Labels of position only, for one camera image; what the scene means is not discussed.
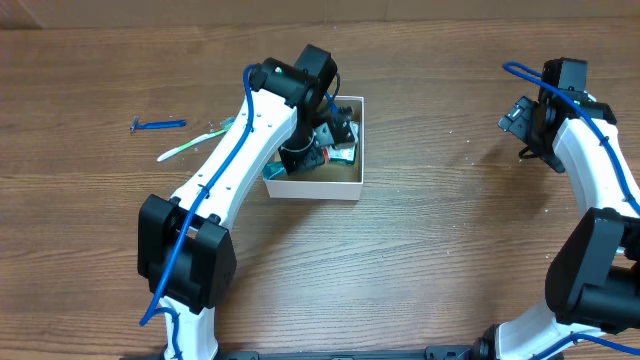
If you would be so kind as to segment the green red toothpaste tube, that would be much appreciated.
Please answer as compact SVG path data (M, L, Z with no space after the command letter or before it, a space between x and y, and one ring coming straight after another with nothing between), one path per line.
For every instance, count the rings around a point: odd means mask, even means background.
M294 165L290 170L287 170L281 161L269 162L263 168L263 176L266 179L275 179L276 177L284 174L290 175L308 172L317 167L326 165L330 162L326 150L327 147L322 148L322 156L320 158L318 158L316 154L309 153L308 157L301 164Z

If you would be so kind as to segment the green white soap bar pack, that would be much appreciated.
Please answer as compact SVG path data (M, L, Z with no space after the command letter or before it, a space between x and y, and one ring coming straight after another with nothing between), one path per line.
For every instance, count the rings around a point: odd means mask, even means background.
M356 137L356 142L351 146L336 147L335 145L331 145L327 147L326 150L330 162L343 163L350 166L355 165L359 141L359 124L351 123L350 126L352 133Z

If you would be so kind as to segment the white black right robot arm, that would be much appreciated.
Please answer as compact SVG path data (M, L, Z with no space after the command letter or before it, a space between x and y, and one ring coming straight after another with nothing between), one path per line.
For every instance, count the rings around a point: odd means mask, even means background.
M560 359L581 342L636 356L638 348L607 338L639 326L639 187L615 115L587 91L584 60L548 60L542 71L502 67L539 92L518 100L499 127L524 143L520 158L567 174L582 218L548 269L543 300L488 328L463 356Z

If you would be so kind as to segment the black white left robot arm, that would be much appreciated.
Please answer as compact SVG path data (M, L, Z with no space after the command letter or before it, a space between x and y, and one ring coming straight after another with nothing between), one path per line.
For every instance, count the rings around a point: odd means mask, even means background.
M308 44L296 62L274 58L243 72L244 101L230 129L201 168L169 198L150 195L138 214L137 271L153 295L140 325L165 319L162 359L213 359L215 309L233 280L235 217L273 155L286 173L311 170L326 157L316 129L354 135L329 95L338 84L330 52Z

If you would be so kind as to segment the white cardboard box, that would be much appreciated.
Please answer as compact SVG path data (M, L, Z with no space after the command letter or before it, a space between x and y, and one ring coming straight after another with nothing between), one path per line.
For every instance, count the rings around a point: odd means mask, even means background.
M354 122L359 124L355 165L329 162L308 172L284 174L275 179L266 179L262 171L271 198L345 201L358 201L361 198L365 170L365 98L338 96L336 104L341 107L351 106L355 112ZM269 160L277 161L280 161L278 154Z

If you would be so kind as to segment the white green toothbrush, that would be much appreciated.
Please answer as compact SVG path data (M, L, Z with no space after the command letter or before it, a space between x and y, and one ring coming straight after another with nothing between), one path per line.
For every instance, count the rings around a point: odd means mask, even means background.
M202 143L204 141L216 138L220 135L224 135L233 125L233 123L235 122L235 118L234 117L229 117L227 119L225 119L224 121L222 121L220 123L221 128L218 130L211 130L209 133L205 133L202 134L192 140L190 140L187 143L184 143L182 145L179 145L177 147L174 147L172 149L167 150L166 152L162 153L161 155L159 155L156 159L157 162L163 162L175 155L177 155L178 153L191 148L199 143Z

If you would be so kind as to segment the blue disposable razor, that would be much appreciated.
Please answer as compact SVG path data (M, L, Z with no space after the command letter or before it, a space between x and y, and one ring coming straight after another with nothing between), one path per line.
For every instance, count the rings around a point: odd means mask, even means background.
M187 122L184 119L141 123L140 117L135 116L130 126L130 132L134 133L139 130L161 130L161 129L170 129L170 128L181 128L181 127L185 127L186 125L187 125Z

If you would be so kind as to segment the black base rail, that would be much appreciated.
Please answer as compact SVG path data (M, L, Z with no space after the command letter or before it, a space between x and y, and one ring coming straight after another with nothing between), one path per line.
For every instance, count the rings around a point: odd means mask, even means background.
M215 360L467 360L473 353L469 345L427 346L423 350L377 350L259 353L256 351L220 352Z

